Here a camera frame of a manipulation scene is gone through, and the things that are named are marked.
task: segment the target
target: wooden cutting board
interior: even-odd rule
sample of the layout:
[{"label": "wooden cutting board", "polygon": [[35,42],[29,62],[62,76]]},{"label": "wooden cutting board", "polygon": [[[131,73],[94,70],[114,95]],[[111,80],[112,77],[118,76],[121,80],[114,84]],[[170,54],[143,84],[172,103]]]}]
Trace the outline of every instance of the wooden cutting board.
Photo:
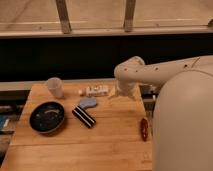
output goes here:
[{"label": "wooden cutting board", "polygon": [[[88,109],[97,124],[86,128],[72,110],[82,98],[78,90],[114,81],[63,83],[63,99],[55,99],[42,84],[32,87],[10,143],[2,171],[147,171],[152,170],[152,142],[143,142],[140,121],[145,116],[139,88],[136,100],[98,97]],[[31,112],[41,103],[56,101],[65,109],[66,120],[54,133],[41,135],[29,125]]]}]

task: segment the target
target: black pan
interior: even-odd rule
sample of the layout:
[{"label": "black pan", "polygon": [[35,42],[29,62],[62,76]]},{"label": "black pan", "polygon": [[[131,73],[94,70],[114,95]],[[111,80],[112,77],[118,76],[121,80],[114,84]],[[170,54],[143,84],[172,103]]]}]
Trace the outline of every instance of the black pan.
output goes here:
[{"label": "black pan", "polygon": [[30,116],[30,126],[39,133],[50,133],[64,121],[64,108],[56,102],[39,105]]}]

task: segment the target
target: black and white striped object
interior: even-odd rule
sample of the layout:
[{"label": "black and white striped object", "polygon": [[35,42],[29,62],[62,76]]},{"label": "black and white striped object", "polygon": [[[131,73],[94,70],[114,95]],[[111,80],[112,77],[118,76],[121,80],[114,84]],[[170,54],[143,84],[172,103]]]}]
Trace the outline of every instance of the black and white striped object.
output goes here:
[{"label": "black and white striped object", "polygon": [[88,128],[92,128],[96,121],[80,106],[77,106],[72,113],[86,125]]}]

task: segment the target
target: gray object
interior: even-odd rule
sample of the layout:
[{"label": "gray object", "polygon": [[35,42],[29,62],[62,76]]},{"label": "gray object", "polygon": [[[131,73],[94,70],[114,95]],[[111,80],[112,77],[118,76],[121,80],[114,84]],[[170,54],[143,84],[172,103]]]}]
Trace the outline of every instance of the gray object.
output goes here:
[{"label": "gray object", "polygon": [[82,99],[79,102],[79,106],[82,109],[87,109],[87,108],[90,108],[90,107],[95,107],[96,105],[97,105],[97,101],[96,101],[95,97],[87,97],[87,98]]},{"label": "gray object", "polygon": [[125,32],[130,32],[133,29],[135,4],[136,4],[136,0],[127,0],[126,1],[125,20],[124,20]]},{"label": "gray object", "polygon": [[58,15],[61,22],[61,29],[64,34],[71,33],[71,25],[69,20],[69,15],[67,11],[67,5],[65,0],[56,0],[56,5],[58,9]]}]

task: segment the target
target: small toy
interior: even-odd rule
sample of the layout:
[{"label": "small toy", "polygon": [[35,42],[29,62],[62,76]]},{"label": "small toy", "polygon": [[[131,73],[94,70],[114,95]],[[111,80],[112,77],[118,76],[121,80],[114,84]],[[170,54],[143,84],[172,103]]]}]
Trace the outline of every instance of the small toy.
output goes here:
[{"label": "small toy", "polygon": [[85,111],[86,108],[97,105],[96,98],[90,97],[82,99],[79,105],[72,111],[72,113],[88,128],[92,128],[96,121]]},{"label": "small toy", "polygon": [[96,85],[96,86],[88,86],[85,90],[79,90],[78,93],[80,96],[107,96],[109,92],[109,88],[107,85]]}]

